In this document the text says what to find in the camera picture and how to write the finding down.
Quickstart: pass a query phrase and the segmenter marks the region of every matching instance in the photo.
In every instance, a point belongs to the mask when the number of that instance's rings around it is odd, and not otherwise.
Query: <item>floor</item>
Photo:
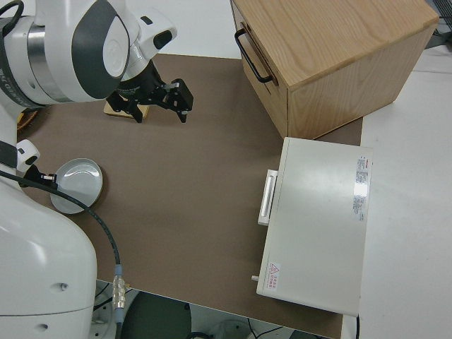
[[[98,280],[95,305],[101,305],[93,312],[90,339],[113,339],[115,325],[112,320],[111,284]],[[185,339],[191,332],[205,333],[214,339],[253,339],[248,319],[242,316],[209,309],[195,304],[187,304],[173,299],[130,289],[126,296],[126,320],[123,338]],[[278,325],[250,319],[256,336],[278,328]],[[308,333],[291,328],[279,328],[263,339],[316,339]]]

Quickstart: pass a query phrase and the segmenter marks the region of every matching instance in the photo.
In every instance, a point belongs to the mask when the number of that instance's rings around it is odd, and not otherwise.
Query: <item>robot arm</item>
[[[5,83],[15,90],[2,89],[15,103],[108,97],[114,110],[137,121],[140,104],[172,109],[185,122],[191,93],[180,79],[165,84],[152,62],[177,35],[161,13],[132,13],[119,0],[37,0],[36,12],[17,20],[11,34],[3,32],[4,66],[11,71]]]
[[[17,178],[16,168],[25,172],[39,157],[26,144],[19,145],[18,157],[17,116],[24,107],[108,97],[114,109],[137,121],[137,104],[157,104],[184,122],[193,97],[180,79],[164,83],[152,61],[177,34],[161,14],[132,13],[120,0],[36,0],[35,17],[21,16],[22,1],[2,7],[0,15],[16,6],[14,17],[0,19],[0,267],[6,272],[0,327],[12,338],[85,339],[93,312],[94,248],[73,222],[10,180]],[[48,179],[36,168],[35,177]],[[120,310],[119,266],[114,307]]]

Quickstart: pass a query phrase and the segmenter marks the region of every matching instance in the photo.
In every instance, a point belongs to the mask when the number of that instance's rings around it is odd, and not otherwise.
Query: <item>black cable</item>
[[[259,335],[256,335],[255,332],[253,331],[253,328],[251,327],[251,322],[250,322],[249,318],[246,318],[246,319],[248,320],[249,330],[251,331],[251,333],[253,333],[254,339],[257,339],[257,338],[261,337],[264,334],[267,334],[267,333],[270,333],[270,332],[274,332],[274,331],[277,331],[277,330],[280,330],[281,328],[283,328],[283,326],[279,326],[279,327],[276,327],[276,328],[271,329],[269,331],[262,332]]]
[[[121,339],[121,333],[122,333],[122,323],[116,324],[116,334],[114,336],[114,339]]]
[[[194,339],[194,338],[212,339],[210,335],[202,332],[191,332],[190,334],[187,335],[185,339]]]
[[[17,6],[18,8],[17,8],[17,11],[14,13],[14,16],[12,17],[10,22],[7,23],[3,29],[4,37],[7,36],[7,34],[10,33],[10,31],[13,30],[13,28],[16,26],[16,23],[19,21],[20,17],[22,16],[23,2],[22,1],[12,1],[0,8],[0,16],[2,16],[5,14],[5,12],[7,10],[13,8],[14,6]]]
[[[359,339],[359,327],[360,327],[360,324],[359,324],[359,316],[357,316],[356,317],[356,339]]]
[[[100,292],[97,293],[97,294],[94,296],[94,299],[96,299],[97,297],[99,297],[99,296],[102,294],[102,292],[104,292],[104,291],[107,289],[108,285],[110,285],[109,282],[107,282],[107,284],[105,285],[105,287],[102,288],[102,289],[100,290]]]
[[[270,332],[274,332],[274,331],[280,330],[281,328],[283,328],[283,327],[282,327],[282,326],[279,326],[279,327],[277,327],[277,328],[274,328],[273,330],[269,330],[269,331],[262,332],[261,334],[259,334],[259,335],[257,336],[257,338],[261,337],[261,336],[264,335],[264,334],[267,334],[267,333],[270,333]]]
[[[254,339],[257,339],[257,335],[255,334],[255,332],[253,331],[253,328],[251,327],[251,322],[249,320],[249,318],[246,318],[248,320],[248,326],[249,326],[249,330],[251,331],[251,333],[253,333]]]
[[[53,189],[52,187],[49,186],[45,186],[42,184],[38,184],[37,182],[33,182],[31,180],[27,180],[21,177],[18,177],[16,175],[13,174],[9,174],[7,172],[3,172],[0,171],[0,177],[4,177],[10,180],[13,180],[15,182],[18,182],[19,184],[24,184],[26,186],[35,188],[35,189],[41,189],[43,191],[49,192],[51,194],[54,194],[56,196],[60,196],[64,199],[66,199],[67,201],[70,201],[72,203],[75,203],[76,205],[80,206],[83,210],[85,210],[86,212],[88,212],[93,218],[95,218],[95,220],[100,224],[100,226],[102,227],[102,229],[104,230],[105,234],[107,235],[108,240],[110,241],[110,244],[112,245],[113,248],[113,253],[114,253],[114,260],[116,261],[117,265],[121,264],[121,259],[119,258],[119,251],[118,251],[118,247],[116,245],[116,242],[113,238],[112,233],[110,232],[108,226],[106,226],[106,224],[104,223],[104,220],[102,220],[100,218],[99,215],[97,215],[93,210],[91,210],[91,208],[87,207],[87,205],[85,205],[84,203],[82,203],[81,201],[73,198],[72,196],[60,192],[56,189]]]
[[[93,312],[94,312],[96,309],[99,309],[100,307],[104,306],[105,304],[108,304],[108,303],[111,302],[112,300],[113,300],[113,297],[110,297],[110,298],[108,298],[107,300],[101,302],[100,304],[94,305],[94,306],[93,306]]]

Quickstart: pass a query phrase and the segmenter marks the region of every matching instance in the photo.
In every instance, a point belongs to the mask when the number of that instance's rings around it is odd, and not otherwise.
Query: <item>white box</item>
[[[358,315],[372,149],[285,138],[257,293]]]

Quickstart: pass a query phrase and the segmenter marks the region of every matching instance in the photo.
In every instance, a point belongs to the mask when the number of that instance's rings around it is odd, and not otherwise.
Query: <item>wooden drawer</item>
[[[245,74],[281,136],[318,138],[397,98],[436,27],[424,0],[232,0]]]

